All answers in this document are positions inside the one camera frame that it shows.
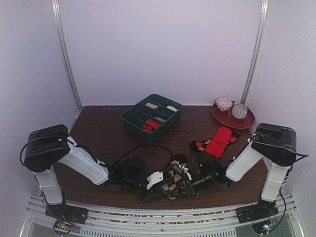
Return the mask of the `brown argyle sock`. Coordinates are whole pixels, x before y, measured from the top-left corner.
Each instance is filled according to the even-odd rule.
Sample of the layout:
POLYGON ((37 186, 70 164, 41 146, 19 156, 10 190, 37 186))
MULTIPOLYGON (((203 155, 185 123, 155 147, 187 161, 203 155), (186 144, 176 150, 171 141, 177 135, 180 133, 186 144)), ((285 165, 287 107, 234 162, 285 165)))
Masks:
POLYGON ((172 197, 172 190, 175 188, 175 184, 182 181, 182 175, 178 174, 174 166, 184 165, 187 166, 188 159, 184 154, 176 154, 171 162, 164 168, 164 180, 165 184, 169 185, 169 189, 171 190, 171 197, 168 197, 170 200, 175 200, 177 197, 172 197))

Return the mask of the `green compartment tray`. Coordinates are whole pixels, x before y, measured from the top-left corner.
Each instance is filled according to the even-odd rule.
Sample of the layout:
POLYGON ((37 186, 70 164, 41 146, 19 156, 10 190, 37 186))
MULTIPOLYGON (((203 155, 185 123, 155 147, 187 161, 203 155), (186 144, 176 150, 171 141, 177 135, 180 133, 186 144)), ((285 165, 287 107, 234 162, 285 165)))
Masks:
POLYGON ((175 122, 177 122, 181 117, 183 105, 173 101, 169 98, 161 96, 159 94, 151 94, 146 98, 142 99, 140 102, 132 106, 131 108, 124 111, 120 118, 122 120, 123 126, 128 131, 137 135, 141 139, 147 142, 156 141, 163 133, 165 133, 175 122), (156 104, 159 107, 155 110, 145 106, 146 103, 156 104), (168 105, 174 106, 178 109, 177 112, 167 109, 168 105), (165 122, 161 122, 155 117, 160 117, 165 119, 165 122), (146 120, 152 119, 160 123, 159 128, 153 128, 152 133, 145 132, 142 128, 142 124, 146 124, 146 120))

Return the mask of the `red snowflake sock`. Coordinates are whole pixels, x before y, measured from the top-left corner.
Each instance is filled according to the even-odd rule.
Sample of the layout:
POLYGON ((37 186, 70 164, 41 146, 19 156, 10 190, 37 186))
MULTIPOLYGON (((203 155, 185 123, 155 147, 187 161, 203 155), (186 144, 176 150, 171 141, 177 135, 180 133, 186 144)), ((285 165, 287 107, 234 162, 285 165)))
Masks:
POLYGON ((147 124, 142 124, 141 128, 147 133, 152 133, 153 131, 153 127, 147 124))

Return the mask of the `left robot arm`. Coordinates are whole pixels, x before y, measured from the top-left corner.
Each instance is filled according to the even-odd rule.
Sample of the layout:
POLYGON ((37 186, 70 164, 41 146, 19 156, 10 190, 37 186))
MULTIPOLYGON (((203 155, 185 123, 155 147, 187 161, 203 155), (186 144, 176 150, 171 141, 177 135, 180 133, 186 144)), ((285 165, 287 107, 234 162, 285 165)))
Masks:
POLYGON ((165 179, 163 171, 146 174, 147 164, 140 157, 122 156, 114 164, 106 164, 95 158, 89 147, 78 144, 63 124, 31 132, 20 150, 19 160, 32 172, 46 204, 52 206, 52 212, 60 219, 67 219, 71 208, 64 203, 64 192, 54 171, 56 163, 66 165, 106 190, 126 188, 146 192, 165 179))

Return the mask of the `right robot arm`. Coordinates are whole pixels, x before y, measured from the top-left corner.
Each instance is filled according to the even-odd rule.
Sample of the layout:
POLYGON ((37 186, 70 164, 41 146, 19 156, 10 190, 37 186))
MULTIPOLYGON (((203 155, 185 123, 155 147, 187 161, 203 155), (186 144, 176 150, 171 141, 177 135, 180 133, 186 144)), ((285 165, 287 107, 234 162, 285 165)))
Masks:
POLYGON ((294 129, 260 123, 238 155, 227 166, 223 166, 219 158, 226 147, 238 139, 239 136, 231 129, 221 127, 213 139, 192 142, 191 148, 201 153, 196 158, 200 173, 194 175, 189 171, 185 156, 175 156, 168 166, 172 182, 167 196, 170 199, 195 196, 200 187, 209 183, 228 189, 265 158, 271 162, 271 167, 261 191, 260 202, 253 207, 256 217, 265 217, 272 210, 272 203, 279 196, 294 163, 307 155, 296 151, 297 134, 294 129))

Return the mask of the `black red argyle sock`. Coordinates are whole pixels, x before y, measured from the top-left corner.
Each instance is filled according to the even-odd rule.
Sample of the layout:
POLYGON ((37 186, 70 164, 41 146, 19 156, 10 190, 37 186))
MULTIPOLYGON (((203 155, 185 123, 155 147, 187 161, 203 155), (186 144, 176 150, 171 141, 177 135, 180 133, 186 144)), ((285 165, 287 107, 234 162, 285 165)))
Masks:
MULTIPOLYGON (((231 130, 232 131, 232 139, 231 139, 231 143, 228 145, 232 145, 233 143, 237 142, 238 139, 240 138, 240 134, 237 133, 236 131, 234 130, 231 130)), ((205 152, 206 150, 206 146, 211 142, 213 138, 211 139, 206 139, 206 140, 202 140, 202 141, 192 141, 190 143, 190 147, 193 151, 196 151, 196 152, 205 152)))

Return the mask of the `red cloth in tray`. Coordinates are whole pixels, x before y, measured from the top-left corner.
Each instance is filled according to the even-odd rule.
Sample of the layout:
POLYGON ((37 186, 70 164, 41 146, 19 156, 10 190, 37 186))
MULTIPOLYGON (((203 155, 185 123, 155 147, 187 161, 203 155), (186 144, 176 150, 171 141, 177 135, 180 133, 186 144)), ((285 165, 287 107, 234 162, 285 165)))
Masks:
POLYGON ((160 123, 152 120, 152 119, 148 119, 146 120, 146 124, 150 125, 153 128, 159 128, 160 127, 160 123))

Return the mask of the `white cloth in tray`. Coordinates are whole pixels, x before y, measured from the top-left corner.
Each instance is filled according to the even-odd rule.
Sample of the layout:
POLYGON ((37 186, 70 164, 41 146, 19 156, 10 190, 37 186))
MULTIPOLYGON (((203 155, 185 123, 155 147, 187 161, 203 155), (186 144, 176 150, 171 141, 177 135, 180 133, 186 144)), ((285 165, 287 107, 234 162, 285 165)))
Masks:
POLYGON ((169 109, 169 110, 172 110, 174 112, 178 111, 178 109, 176 109, 174 106, 171 106, 171 105, 168 105, 166 108, 169 109))

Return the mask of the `beige cloth in tray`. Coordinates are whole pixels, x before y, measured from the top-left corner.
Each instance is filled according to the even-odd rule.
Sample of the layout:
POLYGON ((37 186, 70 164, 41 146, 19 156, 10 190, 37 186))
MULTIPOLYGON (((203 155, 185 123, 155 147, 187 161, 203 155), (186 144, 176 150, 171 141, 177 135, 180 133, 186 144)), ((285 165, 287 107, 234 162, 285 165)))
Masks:
POLYGON ((152 104, 152 103, 149 103, 149 102, 146 103, 145 106, 147 106, 147 107, 149 107, 149 108, 151 108, 153 110, 155 110, 155 109, 157 109, 159 107, 158 105, 152 104))

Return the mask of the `red round plate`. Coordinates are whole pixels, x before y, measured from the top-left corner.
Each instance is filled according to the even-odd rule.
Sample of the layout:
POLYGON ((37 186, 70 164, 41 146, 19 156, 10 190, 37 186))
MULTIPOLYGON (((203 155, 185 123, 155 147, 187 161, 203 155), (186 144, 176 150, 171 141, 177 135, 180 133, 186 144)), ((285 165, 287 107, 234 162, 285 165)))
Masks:
POLYGON ((247 116, 244 119, 233 117, 232 109, 224 112, 220 111, 216 104, 212 105, 211 112, 218 122, 233 129, 248 129, 255 123, 255 116, 250 109, 248 109, 247 116))

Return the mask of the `white patterned bowl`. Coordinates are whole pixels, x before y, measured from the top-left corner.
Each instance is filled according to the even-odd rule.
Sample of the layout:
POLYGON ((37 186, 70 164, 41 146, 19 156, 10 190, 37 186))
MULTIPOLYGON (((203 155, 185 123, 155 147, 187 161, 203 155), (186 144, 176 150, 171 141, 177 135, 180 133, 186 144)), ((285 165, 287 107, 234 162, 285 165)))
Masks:
POLYGON ((233 102, 225 97, 219 97, 216 99, 216 106, 220 111, 228 111, 232 106, 233 102))

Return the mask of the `striped ceramic cup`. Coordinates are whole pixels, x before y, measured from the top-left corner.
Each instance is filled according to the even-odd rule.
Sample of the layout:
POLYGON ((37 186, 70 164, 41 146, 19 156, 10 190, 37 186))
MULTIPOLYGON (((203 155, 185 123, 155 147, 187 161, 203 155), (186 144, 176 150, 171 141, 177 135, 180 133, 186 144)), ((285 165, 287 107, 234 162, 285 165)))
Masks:
POLYGON ((244 119, 247 116, 247 107, 242 103, 235 102, 232 108, 232 116, 236 119, 244 119))

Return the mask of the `aluminium front rail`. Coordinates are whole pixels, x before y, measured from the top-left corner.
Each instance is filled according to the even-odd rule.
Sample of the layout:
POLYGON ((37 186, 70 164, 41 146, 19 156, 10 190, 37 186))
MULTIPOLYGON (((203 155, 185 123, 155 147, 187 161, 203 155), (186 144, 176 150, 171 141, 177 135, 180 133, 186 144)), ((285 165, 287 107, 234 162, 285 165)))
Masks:
MULTIPOLYGON (((279 214, 271 218, 241 223, 236 210, 250 204, 224 207, 143 210, 124 209, 68 201, 68 205, 88 210, 85 224, 76 223, 65 237, 307 237, 300 223, 298 208, 292 195, 284 197, 286 214, 275 231, 256 234, 255 224, 277 223, 284 212, 281 198, 276 200, 279 214)), ((45 215, 43 198, 31 196, 23 215, 18 237, 56 237, 55 219, 45 215)))

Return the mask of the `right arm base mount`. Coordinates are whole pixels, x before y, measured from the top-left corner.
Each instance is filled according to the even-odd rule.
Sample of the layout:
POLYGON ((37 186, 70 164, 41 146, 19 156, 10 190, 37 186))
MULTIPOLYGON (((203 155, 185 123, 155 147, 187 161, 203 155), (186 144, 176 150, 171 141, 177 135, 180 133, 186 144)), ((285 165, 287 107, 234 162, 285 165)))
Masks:
POLYGON ((256 204, 236 209, 237 218, 240 224, 251 222, 252 230, 259 234, 268 234, 274 224, 272 217, 278 214, 276 202, 258 201, 256 204))

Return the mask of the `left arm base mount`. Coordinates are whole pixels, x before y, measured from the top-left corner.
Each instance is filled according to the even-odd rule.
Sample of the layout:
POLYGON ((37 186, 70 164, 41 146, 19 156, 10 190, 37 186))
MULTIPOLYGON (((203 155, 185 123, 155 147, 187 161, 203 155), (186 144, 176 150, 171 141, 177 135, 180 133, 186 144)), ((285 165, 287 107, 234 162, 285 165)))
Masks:
POLYGON ((56 219, 52 229, 60 236, 69 234, 76 224, 85 224, 88 216, 86 208, 70 206, 64 202, 58 205, 45 204, 45 206, 45 214, 56 219))

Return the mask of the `right aluminium post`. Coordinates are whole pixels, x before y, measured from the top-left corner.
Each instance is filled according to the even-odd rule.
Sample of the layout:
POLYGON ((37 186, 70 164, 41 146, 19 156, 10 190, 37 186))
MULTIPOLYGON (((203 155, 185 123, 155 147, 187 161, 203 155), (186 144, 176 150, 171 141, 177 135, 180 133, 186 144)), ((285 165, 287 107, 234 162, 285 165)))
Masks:
POLYGON ((259 69, 259 58, 264 47, 266 27, 267 27, 267 21, 268 21, 268 13, 269 13, 269 5, 270 5, 269 0, 261 1, 258 27, 257 27, 257 33, 256 33, 256 39, 254 43, 252 58, 250 61, 246 83, 245 83, 244 90, 243 90, 241 100, 240 100, 240 102, 246 106, 250 102, 250 97, 251 97, 252 90, 255 84, 256 75, 259 69))

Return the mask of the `aluminium post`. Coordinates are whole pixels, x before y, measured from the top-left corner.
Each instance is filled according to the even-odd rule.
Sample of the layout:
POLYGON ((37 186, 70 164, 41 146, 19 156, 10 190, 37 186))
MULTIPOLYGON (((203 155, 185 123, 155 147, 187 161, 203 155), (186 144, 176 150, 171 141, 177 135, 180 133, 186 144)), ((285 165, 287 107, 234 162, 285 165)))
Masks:
POLYGON ((252 90, 255 84, 256 75, 259 69, 259 58, 264 47, 266 27, 267 27, 267 21, 268 21, 268 13, 269 13, 269 5, 270 5, 269 0, 261 1, 258 27, 257 27, 257 33, 256 33, 256 39, 254 43, 252 58, 250 61, 246 83, 245 83, 244 90, 243 90, 241 100, 240 100, 240 102, 246 106, 250 102, 250 97, 251 97, 252 90))
POLYGON ((76 106, 78 110, 80 111, 83 109, 83 106, 79 97, 79 92, 77 89, 77 85, 75 83, 75 79, 74 79, 74 75, 73 75, 73 71, 71 67, 71 62, 70 62, 69 54, 67 51, 67 45, 66 45, 63 24, 62 24, 62 16, 60 12, 60 3, 58 0, 52 0, 51 2, 52 2, 53 15, 54 15, 55 23, 56 23, 57 34, 58 34, 59 43, 61 47, 62 61, 66 70, 67 79, 69 81, 71 92, 75 99, 76 106))

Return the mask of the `left aluminium post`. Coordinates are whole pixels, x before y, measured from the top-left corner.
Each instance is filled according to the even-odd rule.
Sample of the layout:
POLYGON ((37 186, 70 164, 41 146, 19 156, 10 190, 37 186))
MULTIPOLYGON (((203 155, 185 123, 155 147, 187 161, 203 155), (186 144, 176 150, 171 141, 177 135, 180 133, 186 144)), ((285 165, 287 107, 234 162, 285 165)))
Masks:
POLYGON ((78 110, 80 111, 83 109, 83 106, 79 97, 79 92, 77 89, 77 85, 75 83, 75 79, 74 79, 74 75, 73 75, 73 71, 71 67, 71 62, 70 62, 69 54, 67 51, 67 45, 66 45, 63 24, 62 24, 62 16, 60 12, 60 3, 58 0, 52 0, 51 2, 52 2, 53 15, 54 15, 55 23, 56 23, 57 34, 58 34, 59 43, 61 47, 62 61, 66 70, 67 79, 69 81, 71 92, 75 99, 76 106, 78 110))

